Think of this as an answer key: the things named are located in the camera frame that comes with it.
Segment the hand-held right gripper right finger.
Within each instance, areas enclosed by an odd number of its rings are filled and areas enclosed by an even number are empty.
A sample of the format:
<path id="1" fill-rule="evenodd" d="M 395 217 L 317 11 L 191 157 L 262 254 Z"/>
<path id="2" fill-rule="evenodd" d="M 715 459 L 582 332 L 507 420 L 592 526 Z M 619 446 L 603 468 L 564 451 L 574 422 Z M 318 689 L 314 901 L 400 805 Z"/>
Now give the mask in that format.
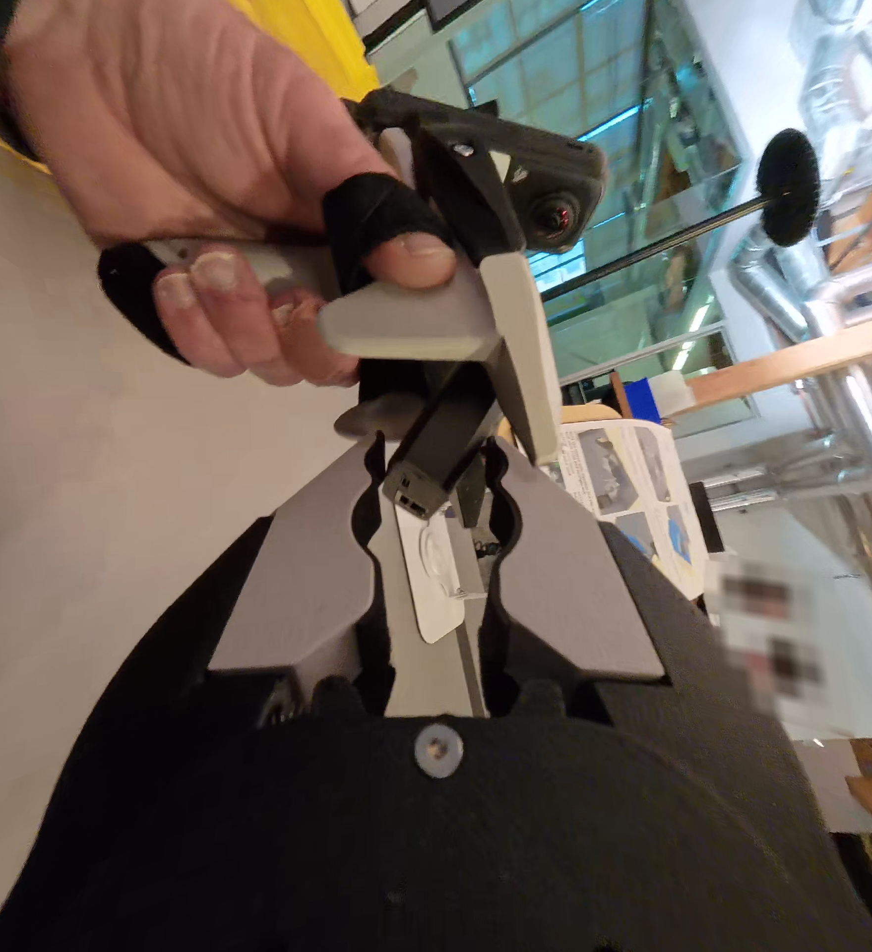
<path id="1" fill-rule="evenodd" d="M 484 681 L 662 681 L 665 668 L 602 530 L 511 444 L 486 449 L 501 544 L 479 632 Z"/>

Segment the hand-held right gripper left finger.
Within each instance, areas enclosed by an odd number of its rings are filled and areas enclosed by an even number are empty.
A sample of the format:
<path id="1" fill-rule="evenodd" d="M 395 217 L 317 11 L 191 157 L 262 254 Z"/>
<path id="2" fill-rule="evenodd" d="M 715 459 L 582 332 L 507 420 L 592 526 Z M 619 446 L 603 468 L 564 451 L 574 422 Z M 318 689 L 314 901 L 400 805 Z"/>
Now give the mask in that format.
<path id="1" fill-rule="evenodd" d="M 350 446 L 274 511 L 208 663 L 214 674 L 276 672 L 296 688 L 393 673 L 382 570 L 384 440 Z"/>

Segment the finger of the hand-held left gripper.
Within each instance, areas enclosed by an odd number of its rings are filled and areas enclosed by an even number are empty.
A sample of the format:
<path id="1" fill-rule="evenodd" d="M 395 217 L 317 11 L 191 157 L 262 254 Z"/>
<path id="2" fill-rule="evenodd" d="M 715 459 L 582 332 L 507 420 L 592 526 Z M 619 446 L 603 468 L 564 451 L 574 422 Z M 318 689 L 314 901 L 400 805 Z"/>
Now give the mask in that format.
<path id="1" fill-rule="evenodd" d="M 358 441 L 382 434 L 386 441 L 402 441 L 427 406 L 425 398 L 409 392 L 389 392 L 361 400 L 334 422 L 342 438 Z"/>
<path id="2" fill-rule="evenodd" d="M 500 339 L 488 363 L 504 419 L 536 466 L 555 463 L 561 446 L 561 387 L 547 316 L 525 256 L 507 252 L 479 265 Z"/>

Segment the black ethernet splitter box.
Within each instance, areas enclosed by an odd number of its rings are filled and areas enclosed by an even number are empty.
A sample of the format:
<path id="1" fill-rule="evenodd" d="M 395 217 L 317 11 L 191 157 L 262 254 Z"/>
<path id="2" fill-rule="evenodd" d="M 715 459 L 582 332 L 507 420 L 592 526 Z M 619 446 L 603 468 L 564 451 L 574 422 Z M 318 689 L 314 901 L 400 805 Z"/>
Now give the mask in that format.
<path id="1" fill-rule="evenodd" d="M 487 368 L 458 363 L 390 458 L 382 493 L 394 506 L 427 522 L 448 502 L 500 420 Z"/>

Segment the yellow divided plastic bin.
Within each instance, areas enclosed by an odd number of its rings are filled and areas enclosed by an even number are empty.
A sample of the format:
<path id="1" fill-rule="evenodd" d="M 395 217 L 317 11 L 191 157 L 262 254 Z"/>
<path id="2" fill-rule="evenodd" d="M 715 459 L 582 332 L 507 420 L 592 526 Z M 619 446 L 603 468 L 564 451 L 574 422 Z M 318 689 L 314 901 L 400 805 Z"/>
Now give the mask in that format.
<path id="1" fill-rule="evenodd" d="M 339 97 L 358 100 L 379 86 L 364 43 L 341 2 L 229 1 L 228 6 L 298 55 Z M 50 176 L 42 161 L 27 161 L 1 143 L 0 149 Z"/>

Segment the person's left hand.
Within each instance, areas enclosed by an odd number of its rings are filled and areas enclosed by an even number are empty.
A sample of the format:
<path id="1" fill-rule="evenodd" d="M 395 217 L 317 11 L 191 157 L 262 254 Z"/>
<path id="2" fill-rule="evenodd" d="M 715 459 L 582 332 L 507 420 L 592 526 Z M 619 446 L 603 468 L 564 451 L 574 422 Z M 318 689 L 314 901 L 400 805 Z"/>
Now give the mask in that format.
<path id="1" fill-rule="evenodd" d="M 228 239 L 323 231 L 324 195 L 392 176 L 340 98 L 228 2 L 16 2 L 1 42 L 24 134 L 98 245 L 206 239 L 154 284 L 183 358 L 220 378 L 349 387 L 323 300 L 270 296 Z"/>

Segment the wooden clipboard with printed sheet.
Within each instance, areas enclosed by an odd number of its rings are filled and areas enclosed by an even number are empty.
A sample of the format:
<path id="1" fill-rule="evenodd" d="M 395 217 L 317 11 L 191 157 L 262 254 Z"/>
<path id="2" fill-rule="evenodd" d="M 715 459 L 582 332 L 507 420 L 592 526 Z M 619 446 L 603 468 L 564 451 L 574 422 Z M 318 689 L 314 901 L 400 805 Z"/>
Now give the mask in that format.
<path id="1" fill-rule="evenodd" d="M 499 490 L 524 521 L 531 556 L 587 557 L 594 521 L 610 524 L 688 599 L 704 594 L 708 547 L 670 432 L 603 405 L 564 408 L 559 454 L 533 466 L 514 426 L 498 430 Z"/>

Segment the blue box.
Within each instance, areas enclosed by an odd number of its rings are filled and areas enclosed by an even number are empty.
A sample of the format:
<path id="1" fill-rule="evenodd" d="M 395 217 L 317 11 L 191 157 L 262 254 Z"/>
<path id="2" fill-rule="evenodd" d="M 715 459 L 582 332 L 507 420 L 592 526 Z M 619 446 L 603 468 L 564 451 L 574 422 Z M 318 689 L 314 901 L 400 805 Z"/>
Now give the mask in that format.
<path id="1" fill-rule="evenodd" d="M 663 417 L 658 410 L 648 378 L 623 384 L 631 419 L 662 424 Z"/>

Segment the silver air ducts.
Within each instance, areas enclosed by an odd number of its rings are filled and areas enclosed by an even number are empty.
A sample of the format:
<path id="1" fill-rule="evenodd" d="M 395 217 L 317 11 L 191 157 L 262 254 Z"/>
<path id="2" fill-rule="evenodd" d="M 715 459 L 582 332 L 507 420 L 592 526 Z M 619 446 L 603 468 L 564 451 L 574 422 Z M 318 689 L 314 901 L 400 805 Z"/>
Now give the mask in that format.
<path id="1" fill-rule="evenodd" d="M 790 345 L 872 322 L 872 2 L 798 2 L 790 42 L 806 66 L 799 96 L 819 183 L 795 243 L 767 234 L 766 211 L 728 265 L 737 292 Z M 830 435 L 786 463 L 789 489 L 872 492 L 872 353 L 792 371 L 816 385 Z"/>

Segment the wooden beam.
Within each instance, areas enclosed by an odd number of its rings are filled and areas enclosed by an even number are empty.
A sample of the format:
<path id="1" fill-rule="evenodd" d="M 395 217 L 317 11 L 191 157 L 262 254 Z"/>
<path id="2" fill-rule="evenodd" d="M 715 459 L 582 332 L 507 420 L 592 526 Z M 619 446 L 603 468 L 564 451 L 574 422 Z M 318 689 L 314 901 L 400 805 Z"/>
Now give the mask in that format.
<path id="1" fill-rule="evenodd" d="M 688 381 L 692 402 L 677 416 L 818 377 L 872 357 L 872 319 Z"/>

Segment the black round foam on pole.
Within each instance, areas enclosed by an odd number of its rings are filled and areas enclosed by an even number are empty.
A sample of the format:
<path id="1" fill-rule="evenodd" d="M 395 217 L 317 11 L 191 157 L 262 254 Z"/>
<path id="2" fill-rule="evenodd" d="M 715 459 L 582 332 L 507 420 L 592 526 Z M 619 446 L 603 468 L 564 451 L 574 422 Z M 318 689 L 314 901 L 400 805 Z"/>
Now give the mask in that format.
<path id="1" fill-rule="evenodd" d="M 770 242 L 782 247 L 799 244 L 818 216 L 821 184 L 818 159 L 808 137 L 796 128 L 783 129 L 763 151 L 753 198 L 590 269 L 544 292 L 541 299 L 549 303 L 755 213 L 760 214 L 760 225 Z"/>

